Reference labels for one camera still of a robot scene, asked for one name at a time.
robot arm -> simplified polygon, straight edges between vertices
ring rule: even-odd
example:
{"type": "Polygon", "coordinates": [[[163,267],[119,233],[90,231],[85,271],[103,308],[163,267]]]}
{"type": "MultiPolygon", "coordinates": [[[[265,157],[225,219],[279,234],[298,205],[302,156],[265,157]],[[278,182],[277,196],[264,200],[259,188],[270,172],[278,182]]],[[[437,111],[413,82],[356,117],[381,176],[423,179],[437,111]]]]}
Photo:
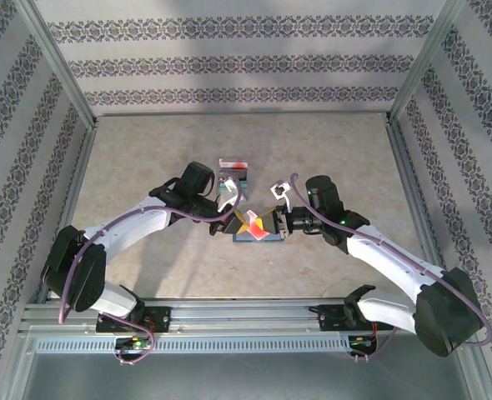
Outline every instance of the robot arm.
{"type": "MultiPolygon", "coordinates": [[[[209,181],[214,183],[213,171],[198,162],[191,162],[181,178],[175,177],[156,187],[141,203],[121,216],[81,231],[73,226],[65,227],[49,253],[41,276],[43,282],[62,296],[73,259],[85,243],[98,234],[73,273],[68,289],[68,306],[76,312],[92,308],[139,322],[142,300],[127,288],[107,282],[105,268],[125,248],[183,218],[176,212],[156,208],[173,208],[203,218],[219,217],[218,204],[202,195],[209,181]]],[[[236,185],[230,184],[229,187],[230,198],[236,200],[236,185]]]]}
{"type": "MultiPolygon", "coordinates": [[[[278,183],[277,193],[279,198],[283,198],[290,185],[278,183]]],[[[415,333],[429,350],[442,357],[452,353],[484,326],[479,316],[460,298],[417,269],[414,263],[447,282],[481,309],[466,272],[458,268],[446,271],[431,265],[388,240],[366,218],[344,209],[337,188],[329,177],[312,177],[305,186],[311,208],[329,221],[351,228],[357,234],[327,225],[306,207],[291,208],[288,204],[286,207],[276,207],[262,217],[264,230],[280,233],[283,238],[296,230],[322,234],[325,242],[363,260],[404,292],[404,295],[393,295],[364,285],[345,298],[347,324],[355,324],[359,320],[402,328],[415,333]],[[407,259],[389,250],[389,245],[407,259]]]]}

floor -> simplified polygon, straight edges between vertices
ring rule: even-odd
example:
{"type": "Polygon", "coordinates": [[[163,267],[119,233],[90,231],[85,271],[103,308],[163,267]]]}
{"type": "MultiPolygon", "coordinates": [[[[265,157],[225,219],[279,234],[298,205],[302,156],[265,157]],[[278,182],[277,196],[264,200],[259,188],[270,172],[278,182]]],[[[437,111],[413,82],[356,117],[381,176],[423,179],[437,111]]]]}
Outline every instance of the floor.
{"type": "MultiPolygon", "coordinates": [[[[380,114],[296,113],[102,117],[73,218],[77,228],[107,221],[180,175],[190,161],[216,170],[218,158],[247,158],[249,202],[276,204],[272,183],[329,175],[346,208],[420,256],[421,251],[380,114]]],[[[233,243],[183,220],[132,245],[107,279],[141,297],[340,297],[365,284],[399,289],[321,237],[233,243]]]]}

wall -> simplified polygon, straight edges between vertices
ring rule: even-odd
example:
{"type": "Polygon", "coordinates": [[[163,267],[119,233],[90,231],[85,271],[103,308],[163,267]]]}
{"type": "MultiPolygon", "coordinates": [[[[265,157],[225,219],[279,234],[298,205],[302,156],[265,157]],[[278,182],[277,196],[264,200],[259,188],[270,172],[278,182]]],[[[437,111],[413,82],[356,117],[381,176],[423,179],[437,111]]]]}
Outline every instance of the wall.
{"type": "Polygon", "coordinates": [[[0,381],[58,229],[86,127],[14,4],[0,0],[0,381]]]}
{"type": "Polygon", "coordinates": [[[492,323],[492,2],[463,6],[399,125],[445,265],[492,323]]]}
{"type": "Polygon", "coordinates": [[[96,115],[387,111],[444,0],[37,0],[96,115]]]}

red object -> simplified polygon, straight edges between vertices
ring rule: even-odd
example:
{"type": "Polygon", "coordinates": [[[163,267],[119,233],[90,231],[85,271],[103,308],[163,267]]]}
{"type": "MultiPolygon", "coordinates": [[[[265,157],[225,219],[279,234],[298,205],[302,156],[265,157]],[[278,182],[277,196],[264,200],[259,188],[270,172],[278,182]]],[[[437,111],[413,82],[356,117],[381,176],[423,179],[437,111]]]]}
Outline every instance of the red object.
{"type": "Polygon", "coordinates": [[[261,240],[266,238],[270,233],[264,231],[259,227],[259,225],[255,222],[257,219],[257,214],[252,210],[248,210],[247,214],[249,215],[249,228],[248,232],[257,240],[261,240]]]}
{"type": "Polygon", "coordinates": [[[234,169],[247,169],[248,167],[246,167],[246,164],[244,164],[242,162],[236,162],[235,164],[233,164],[231,166],[231,168],[234,168],[234,169]]]}

gray panel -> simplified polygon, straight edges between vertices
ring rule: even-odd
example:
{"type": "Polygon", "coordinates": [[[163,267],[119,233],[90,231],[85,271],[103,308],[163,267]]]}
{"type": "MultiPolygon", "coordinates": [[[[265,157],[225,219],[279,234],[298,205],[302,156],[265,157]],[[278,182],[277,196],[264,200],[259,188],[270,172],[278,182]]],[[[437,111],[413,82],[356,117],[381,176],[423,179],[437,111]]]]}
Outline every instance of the gray panel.
{"type": "Polygon", "coordinates": [[[37,354],[24,398],[465,399],[454,355],[440,358],[399,336],[377,360],[343,354],[150,356],[135,367],[112,355],[37,354]]]}

